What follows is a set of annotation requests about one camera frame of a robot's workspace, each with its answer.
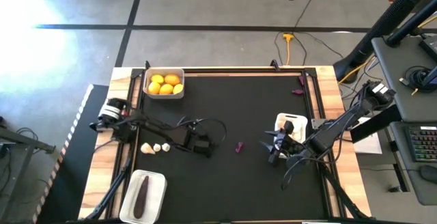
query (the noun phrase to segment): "purple object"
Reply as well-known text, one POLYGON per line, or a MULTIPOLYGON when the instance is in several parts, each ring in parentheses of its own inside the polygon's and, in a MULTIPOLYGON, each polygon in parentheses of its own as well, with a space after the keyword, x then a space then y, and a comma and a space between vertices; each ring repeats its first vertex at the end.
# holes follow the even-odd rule
POLYGON ((300 90, 300 89, 292 90, 292 93, 296 94, 296 95, 302 95, 303 94, 303 90, 300 90))
POLYGON ((303 86, 303 87, 305 86, 305 79, 303 79, 303 76, 299 77, 299 83, 301 86, 303 86))
POLYGON ((235 152, 240 153, 241 149, 243 148, 244 143, 238 142, 237 147, 235 148, 235 152))

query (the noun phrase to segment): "gray desk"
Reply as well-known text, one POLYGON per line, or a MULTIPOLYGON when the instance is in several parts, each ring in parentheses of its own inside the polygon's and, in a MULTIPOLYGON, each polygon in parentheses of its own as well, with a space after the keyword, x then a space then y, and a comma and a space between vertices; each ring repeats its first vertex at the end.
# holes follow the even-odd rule
POLYGON ((409 67, 433 68, 437 64, 420 48, 420 41, 420 37, 406 38, 397 48, 387 46, 382 38, 371 42, 389 87, 396 91, 395 102, 402 120, 437 122, 437 92, 411 96, 412 90, 399 82, 409 67))
MULTIPOLYGON (((404 134, 404 126, 408 124, 400 121, 414 122, 415 124, 418 122, 437 123, 437 92, 417 93, 411 96, 412 90, 399 82, 399 78, 403 77, 404 72, 412 66, 433 68, 437 64, 420 48, 420 41, 421 38, 406 38, 398 47, 391 48, 385 44, 382 38, 372 40, 373 49, 387 83, 391 89, 396 91, 396 104, 351 131, 352 139, 359 141, 390 124, 395 144, 406 169, 415 170, 425 163, 415 163, 412 160, 404 134)), ((437 184, 422 179, 417 171, 407 172, 419 202, 423 205, 437 205, 437 184)))
MULTIPOLYGON (((408 147, 408 142, 404 132, 406 126, 408 126, 408 124, 403 122, 393 122, 390 124, 390 128, 393 131, 393 136, 395 137, 396 145, 405 164, 405 168, 418 170, 422 165, 437 167, 437 163, 416 163, 412 160, 410 148, 408 147)), ((414 188, 419 203, 426 206, 437 205, 437 184, 422 179, 418 171, 407 170, 407 173, 410 177, 412 187, 414 188)))

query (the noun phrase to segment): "yellow lemon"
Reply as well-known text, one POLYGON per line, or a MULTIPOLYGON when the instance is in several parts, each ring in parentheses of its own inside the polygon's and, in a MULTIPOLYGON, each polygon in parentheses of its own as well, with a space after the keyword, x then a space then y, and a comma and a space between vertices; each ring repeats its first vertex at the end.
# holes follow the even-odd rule
POLYGON ((160 74, 154 74, 152 75, 152 77, 150 78, 151 81, 154 81, 156 83, 159 84, 163 84, 164 83, 164 77, 160 74))
POLYGON ((165 76, 165 83, 175 86, 180 83, 179 77, 175 74, 168 74, 165 76))
POLYGON ((165 94, 171 94, 173 91, 173 86, 170 84, 164 84, 161 89, 159 90, 159 94, 165 95, 165 94))
POLYGON ((149 94, 158 94, 160 88, 161 85, 159 85, 159 83, 152 81, 147 90, 149 91, 149 94))
POLYGON ((184 89, 183 84, 177 84, 177 85, 173 88, 173 94, 179 94, 180 92, 182 92, 183 89, 184 89))

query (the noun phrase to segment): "black table surface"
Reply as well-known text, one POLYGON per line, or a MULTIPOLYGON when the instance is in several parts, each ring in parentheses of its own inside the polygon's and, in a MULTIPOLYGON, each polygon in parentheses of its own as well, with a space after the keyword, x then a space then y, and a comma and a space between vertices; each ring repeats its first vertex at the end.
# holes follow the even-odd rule
POLYGON ((414 188, 419 203, 426 206, 437 205, 437 184, 424 180, 420 176, 420 172, 417 171, 422 165, 431 165, 433 167, 437 167, 437 163, 416 163, 413 161, 404 130, 406 126, 408 126, 408 124, 403 122, 392 122, 390 124, 397 147, 399 148, 399 153, 401 154, 405 168, 407 169, 408 176, 410 176, 411 184, 414 188))
POLYGON ((405 122, 437 121, 437 92, 419 92, 411 96, 412 90, 399 81, 404 72, 412 66, 433 68, 436 65, 419 46, 420 41, 421 38, 418 37, 405 38, 397 48, 387 46, 382 38, 374 38, 371 41, 387 83, 396 91, 396 105, 405 122))
MULTIPOLYGON (((211 158, 171 148, 156 155, 138 152, 135 169, 162 173, 167 191, 159 222, 269 221, 323 219, 326 199, 317 166, 308 164, 296 172, 287 190, 280 188, 285 161, 274 168, 268 150, 259 143, 272 143, 264 134, 274 130, 279 113, 309 116, 297 76, 186 77, 181 100, 144 100, 145 112, 175 124, 183 115, 213 117, 227 126, 227 138, 211 158), (241 153, 236 144, 243 142, 241 153)), ((222 128, 207 124, 208 134, 220 140, 222 128)), ((163 139, 141 131, 142 143, 163 143, 163 139)))

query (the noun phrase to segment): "yellow extension cord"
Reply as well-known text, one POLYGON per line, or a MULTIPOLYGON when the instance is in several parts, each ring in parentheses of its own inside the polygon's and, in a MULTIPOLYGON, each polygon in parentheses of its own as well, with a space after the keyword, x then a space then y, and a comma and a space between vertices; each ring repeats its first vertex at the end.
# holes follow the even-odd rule
POLYGON ((363 66, 365 66, 367 63, 369 62, 369 60, 367 60, 366 62, 364 62, 363 64, 361 64, 360 66, 356 67, 353 71, 349 72, 345 77, 342 78, 341 81, 339 81, 340 83, 343 83, 344 81, 346 81, 346 79, 351 76, 352 74, 354 74, 355 72, 359 71, 363 66))
POLYGON ((423 26, 427 25, 428 23, 432 22, 433 20, 436 20, 437 16, 433 16, 430 19, 426 20, 425 22, 421 23, 418 28, 422 28, 423 26))
POLYGON ((287 42, 287 63, 286 63, 286 66, 288 65, 289 62, 290 62, 290 42, 287 42))

